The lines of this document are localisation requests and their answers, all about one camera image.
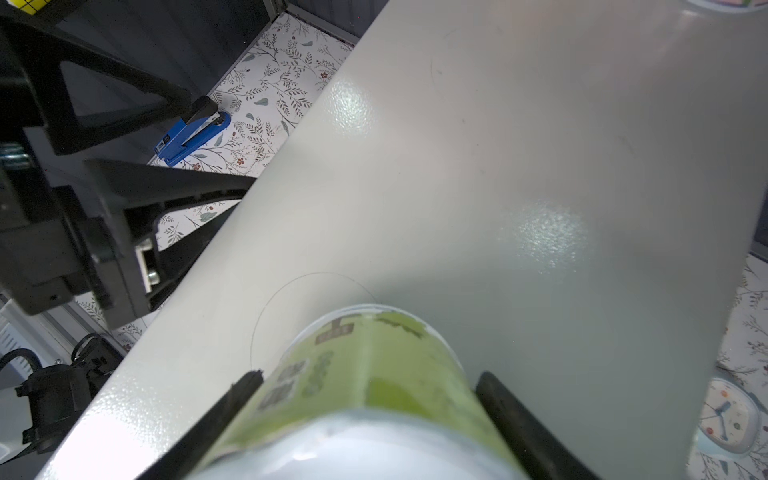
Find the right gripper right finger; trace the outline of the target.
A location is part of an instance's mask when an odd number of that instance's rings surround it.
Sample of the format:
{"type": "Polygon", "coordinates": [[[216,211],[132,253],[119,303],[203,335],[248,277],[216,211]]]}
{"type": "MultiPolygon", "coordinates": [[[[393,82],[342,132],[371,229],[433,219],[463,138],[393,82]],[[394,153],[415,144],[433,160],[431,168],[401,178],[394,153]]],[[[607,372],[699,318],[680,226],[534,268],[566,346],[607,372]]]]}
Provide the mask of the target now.
{"type": "Polygon", "coordinates": [[[493,373],[480,375],[475,394],[531,479],[598,479],[493,373]]]}

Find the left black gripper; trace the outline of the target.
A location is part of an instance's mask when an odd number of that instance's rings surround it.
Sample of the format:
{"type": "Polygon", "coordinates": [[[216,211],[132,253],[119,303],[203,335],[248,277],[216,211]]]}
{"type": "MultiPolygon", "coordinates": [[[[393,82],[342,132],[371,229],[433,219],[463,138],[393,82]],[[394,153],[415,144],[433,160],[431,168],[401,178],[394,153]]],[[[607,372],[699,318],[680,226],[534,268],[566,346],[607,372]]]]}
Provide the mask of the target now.
{"type": "Polygon", "coordinates": [[[27,141],[42,127],[71,155],[165,120],[217,111],[208,98],[32,17],[1,20],[1,290],[29,315],[94,295],[111,329],[156,309],[156,225],[166,214],[239,200],[248,176],[87,159],[103,210],[89,217],[73,188],[52,187],[27,141]],[[71,63],[158,96],[149,105],[78,115],[62,72],[71,63]]]}

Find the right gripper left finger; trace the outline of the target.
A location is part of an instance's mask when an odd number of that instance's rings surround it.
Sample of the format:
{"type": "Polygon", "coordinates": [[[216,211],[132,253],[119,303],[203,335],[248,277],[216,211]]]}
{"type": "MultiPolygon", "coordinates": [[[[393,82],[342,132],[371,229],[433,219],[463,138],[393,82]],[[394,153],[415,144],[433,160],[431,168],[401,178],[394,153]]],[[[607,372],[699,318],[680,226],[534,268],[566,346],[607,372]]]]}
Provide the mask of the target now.
{"type": "Polygon", "coordinates": [[[249,371],[137,480],[185,479],[264,383],[262,370],[249,371]]]}

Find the pink labelled can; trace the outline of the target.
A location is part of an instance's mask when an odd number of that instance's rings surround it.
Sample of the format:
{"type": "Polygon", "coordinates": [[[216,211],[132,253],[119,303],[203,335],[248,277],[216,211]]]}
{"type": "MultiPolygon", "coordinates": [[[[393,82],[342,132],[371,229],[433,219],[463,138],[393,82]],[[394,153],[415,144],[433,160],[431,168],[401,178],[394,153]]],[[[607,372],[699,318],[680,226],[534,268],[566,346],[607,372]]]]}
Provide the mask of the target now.
{"type": "Polygon", "coordinates": [[[754,13],[767,8],[767,0],[688,0],[700,8],[729,14],[754,13]]]}

